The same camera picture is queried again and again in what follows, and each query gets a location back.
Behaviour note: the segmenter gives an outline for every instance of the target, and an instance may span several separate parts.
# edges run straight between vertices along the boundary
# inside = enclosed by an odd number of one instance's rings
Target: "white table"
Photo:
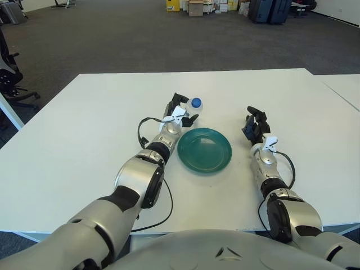
[[[360,111],[360,74],[317,75],[316,77]]]
[[[13,110],[13,108],[6,101],[2,94],[0,94],[0,109],[9,118],[9,120],[17,128],[18,131],[24,126],[23,121],[21,121],[21,119],[18,117],[16,112]]]
[[[251,144],[240,130],[248,105],[267,113],[278,149],[296,166],[294,191],[323,223],[359,222],[359,113],[305,69],[284,69],[79,75],[0,150],[0,230],[49,233],[110,194],[119,168],[140,150],[138,122],[161,117],[174,92],[202,98],[195,127],[222,132],[232,160],[220,173],[201,176],[186,169],[175,151],[165,171],[173,215],[144,233],[262,229]],[[157,129],[146,123],[142,135],[150,139]],[[289,166],[279,159],[289,182]],[[163,188],[135,227],[162,220],[169,208]]]

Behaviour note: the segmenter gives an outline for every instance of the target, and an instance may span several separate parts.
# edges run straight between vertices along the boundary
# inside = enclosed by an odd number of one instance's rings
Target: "gray carpet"
[[[40,106],[79,73],[280,68],[360,73],[360,30],[315,13],[266,25],[237,12],[167,13],[164,0],[77,0],[67,10],[44,8],[27,15],[28,22],[2,30],[10,51],[20,53],[19,85],[39,92]],[[34,115],[31,109],[15,110],[24,122]],[[16,133],[8,124],[0,131],[5,142]],[[0,258],[31,244],[8,233],[0,233],[0,243]]]

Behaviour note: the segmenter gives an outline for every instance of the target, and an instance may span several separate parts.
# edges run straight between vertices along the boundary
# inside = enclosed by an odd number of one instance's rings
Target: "cardboard box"
[[[228,11],[237,10],[238,3],[239,3],[239,0],[231,0],[231,2],[227,3],[227,10]]]
[[[180,0],[166,0],[166,11],[180,11]]]
[[[202,17],[204,9],[204,1],[190,0],[189,1],[189,17]]]

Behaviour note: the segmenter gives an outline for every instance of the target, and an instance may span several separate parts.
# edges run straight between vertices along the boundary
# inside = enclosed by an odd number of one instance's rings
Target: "suitcase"
[[[251,0],[249,4],[249,19],[254,23],[266,23],[273,0]]]
[[[24,17],[24,14],[17,3],[4,3],[1,4],[1,7],[13,24],[21,24],[26,22],[26,18]]]
[[[283,24],[287,19],[290,7],[291,0],[274,0],[269,15],[269,23]]]

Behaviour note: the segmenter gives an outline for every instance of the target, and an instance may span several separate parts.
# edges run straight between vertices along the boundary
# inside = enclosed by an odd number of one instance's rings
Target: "white bracket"
[[[277,137],[273,136],[271,133],[263,134],[265,137],[264,142],[262,144],[262,150],[270,150],[272,152],[276,152],[275,144],[277,143]]]
[[[186,110],[180,106],[176,106],[171,116],[165,116],[163,122],[174,122],[179,124],[181,119],[185,116]],[[165,123],[160,123],[159,132],[161,132]]]

